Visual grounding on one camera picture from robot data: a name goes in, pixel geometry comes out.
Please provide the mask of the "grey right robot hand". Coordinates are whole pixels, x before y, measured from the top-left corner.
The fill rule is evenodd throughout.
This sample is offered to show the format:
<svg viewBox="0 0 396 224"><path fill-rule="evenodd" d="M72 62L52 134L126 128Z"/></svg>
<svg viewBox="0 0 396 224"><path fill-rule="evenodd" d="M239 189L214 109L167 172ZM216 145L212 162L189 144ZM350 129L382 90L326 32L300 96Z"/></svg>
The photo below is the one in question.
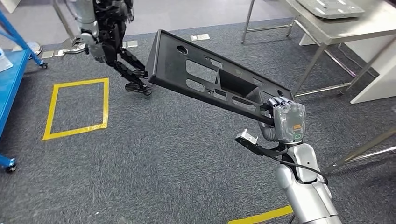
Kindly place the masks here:
<svg viewBox="0 0 396 224"><path fill-rule="evenodd" d="M303 141L306 128L306 109L303 104L280 96L268 99L265 108L274 122L272 125L259 122L265 140L284 144Z"/></svg>

